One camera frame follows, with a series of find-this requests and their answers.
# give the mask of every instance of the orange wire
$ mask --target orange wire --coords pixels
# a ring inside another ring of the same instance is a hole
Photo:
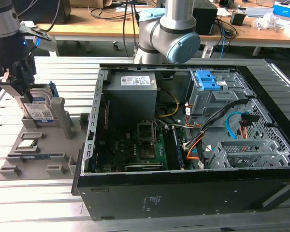
[[[246,139],[248,139],[247,127],[245,127],[245,135],[246,135]]]
[[[242,132],[242,129],[243,129],[243,128],[242,128],[242,126],[241,126],[241,128],[240,128],[241,136],[242,136],[243,139],[245,139],[245,138],[244,138],[244,135],[243,135],[243,132]]]
[[[187,155],[187,159],[188,160],[200,160],[200,158],[199,157],[191,157],[190,156],[190,154],[192,153],[192,150],[193,150],[193,148],[199,143],[199,141],[201,141],[201,139],[203,138],[203,136],[200,138],[200,139],[198,139],[195,143],[194,143],[194,145],[190,148],[190,150],[189,150],[189,152],[188,152],[188,155]]]
[[[189,118],[190,118],[190,115],[188,115],[188,117],[186,117],[186,126],[194,127],[194,125],[188,123]]]

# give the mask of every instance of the blue light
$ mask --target blue light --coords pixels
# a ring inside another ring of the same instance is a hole
[[[40,44],[40,38],[37,38],[37,43],[35,44],[36,47],[38,47]]]

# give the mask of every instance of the floor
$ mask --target floor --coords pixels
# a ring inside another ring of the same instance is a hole
[[[111,42],[90,42],[91,52],[86,52],[85,42],[77,44],[74,41],[58,41],[58,50],[60,56],[69,57],[125,57],[125,49],[123,43],[119,43],[118,51],[113,50]],[[127,51],[129,56],[133,54],[133,43],[127,43]],[[290,78],[290,49],[265,48],[262,49],[257,57],[252,55],[253,47],[229,47],[224,58],[265,58],[270,59],[286,76]],[[47,51],[35,49],[34,56],[49,56]],[[197,58],[200,58],[202,51],[198,51]],[[212,58],[220,58],[220,52],[214,52]]]

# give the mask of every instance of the wooden desk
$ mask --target wooden desk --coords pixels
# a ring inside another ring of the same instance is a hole
[[[257,6],[254,3],[242,3],[241,6]],[[123,15],[123,13],[112,12],[103,13],[103,17]],[[230,23],[230,17],[219,17],[221,20]],[[125,34],[126,41],[133,41],[133,27],[131,15],[127,17]],[[283,30],[278,28],[257,30],[252,26],[255,19],[246,17],[242,26],[234,26],[238,31],[238,36],[232,39],[230,45],[233,46],[254,46],[254,47],[290,47],[290,38],[283,34]],[[46,29],[49,24],[38,24],[38,27]],[[136,36],[139,35],[139,28],[136,25]],[[55,36],[56,40],[76,40],[76,41],[123,41],[122,22],[109,22],[96,19],[90,15],[87,8],[72,8],[71,18],[65,25],[55,25],[49,32]],[[213,35],[201,35],[201,44],[205,44],[203,58],[208,58],[213,46],[220,39],[220,32],[214,26]]]

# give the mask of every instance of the hard drive label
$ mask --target hard drive label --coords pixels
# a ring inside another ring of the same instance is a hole
[[[51,111],[46,107],[45,98],[33,98],[32,103],[25,103],[25,106],[33,120],[38,122],[54,121]]]

